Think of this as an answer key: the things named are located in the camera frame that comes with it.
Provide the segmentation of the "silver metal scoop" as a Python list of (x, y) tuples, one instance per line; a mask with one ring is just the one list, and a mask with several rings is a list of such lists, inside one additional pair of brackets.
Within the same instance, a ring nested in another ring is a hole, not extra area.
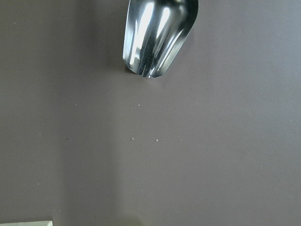
[(157, 78), (177, 56), (197, 15), (197, 0), (131, 0), (123, 45), (123, 60), (133, 73)]

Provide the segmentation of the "bamboo cutting board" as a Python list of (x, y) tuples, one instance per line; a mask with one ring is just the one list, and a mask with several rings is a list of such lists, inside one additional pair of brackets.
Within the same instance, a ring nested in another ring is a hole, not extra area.
[(53, 222), (51, 220), (12, 222), (12, 223), (0, 223), (0, 226), (53, 226)]

